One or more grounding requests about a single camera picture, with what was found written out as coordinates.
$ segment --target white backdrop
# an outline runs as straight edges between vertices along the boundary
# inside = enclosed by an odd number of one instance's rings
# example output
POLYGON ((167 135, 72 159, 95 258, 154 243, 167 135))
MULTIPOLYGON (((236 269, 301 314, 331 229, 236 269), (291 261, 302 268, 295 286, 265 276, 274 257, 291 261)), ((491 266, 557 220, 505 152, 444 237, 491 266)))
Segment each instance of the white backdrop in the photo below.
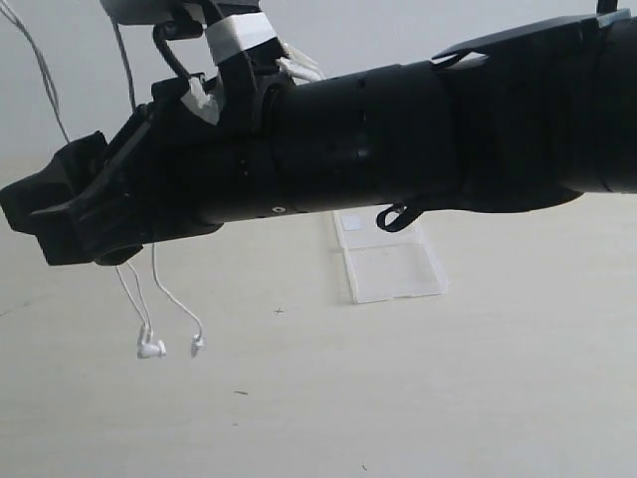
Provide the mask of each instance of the white backdrop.
MULTIPOLYGON (((14 3, 50 59, 70 132, 113 134, 127 100, 98 0, 14 3)), ((336 75, 594 2, 264 7, 336 75)), ((124 33, 147 100, 169 72, 148 29, 124 33)), ((0 42, 4 185, 61 138, 7 22, 0 42)), ((179 53, 207 68, 205 45, 179 53)), ((48 268, 0 220, 0 475, 633 477, 636 218, 636 198, 604 196, 522 216, 431 214, 450 293, 369 306, 348 303, 329 215, 229 225, 160 249, 166 282, 208 327, 197 361, 191 324, 150 289, 147 255, 136 259, 169 349, 146 362, 114 271, 48 268)))

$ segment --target robotic arm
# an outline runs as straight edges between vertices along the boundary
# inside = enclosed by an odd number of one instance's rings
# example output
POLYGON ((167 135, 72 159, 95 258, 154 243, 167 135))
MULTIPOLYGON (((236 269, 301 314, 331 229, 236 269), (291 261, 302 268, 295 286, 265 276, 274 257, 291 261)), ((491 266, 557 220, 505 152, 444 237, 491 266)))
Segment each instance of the robotic arm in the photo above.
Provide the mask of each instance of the robotic arm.
POLYGON ((637 19, 616 1, 301 86, 258 0, 102 1, 119 23, 155 25, 175 78, 110 142, 78 139, 0 191, 51 265, 118 265, 248 219, 387 204, 378 226, 397 232, 427 211, 637 192, 637 19), (212 80, 169 48, 203 35, 212 80))

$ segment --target white wall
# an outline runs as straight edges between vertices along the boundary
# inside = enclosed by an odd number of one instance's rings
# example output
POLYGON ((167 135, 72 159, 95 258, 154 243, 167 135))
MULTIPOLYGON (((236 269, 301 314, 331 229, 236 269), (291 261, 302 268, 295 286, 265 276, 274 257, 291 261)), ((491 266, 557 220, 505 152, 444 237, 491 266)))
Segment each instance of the white wall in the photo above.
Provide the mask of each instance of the white wall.
MULTIPOLYGON (((115 132, 125 85, 98 0, 15 3, 50 58, 69 130, 115 132)), ((337 74, 593 3, 264 7, 337 74)), ((147 99, 167 69, 147 29, 126 39, 147 99)), ((61 141, 6 22, 0 42, 4 185, 61 141)), ((203 45, 180 52, 208 62, 203 45)), ((635 198, 595 196, 523 216, 431 214, 451 292, 369 306, 347 302, 328 215, 229 225, 161 248, 167 282, 208 326, 197 361, 190 323, 150 289, 148 257, 136 260, 170 353, 147 362, 113 270, 48 268, 2 220, 0 475, 633 477, 636 218, 635 198)))

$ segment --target clear plastic box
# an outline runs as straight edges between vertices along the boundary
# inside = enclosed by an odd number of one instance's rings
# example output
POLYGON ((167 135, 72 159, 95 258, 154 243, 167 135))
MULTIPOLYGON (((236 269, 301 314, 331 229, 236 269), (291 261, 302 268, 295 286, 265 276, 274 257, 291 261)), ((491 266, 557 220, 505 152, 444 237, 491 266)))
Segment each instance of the clear plastic box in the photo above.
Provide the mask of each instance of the clear plastic box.
POLYGON ((354 302, 445 294, 449 280, 420 222, 393 234, 382 231, 376 216, 384 209, 333 213, 354 302))

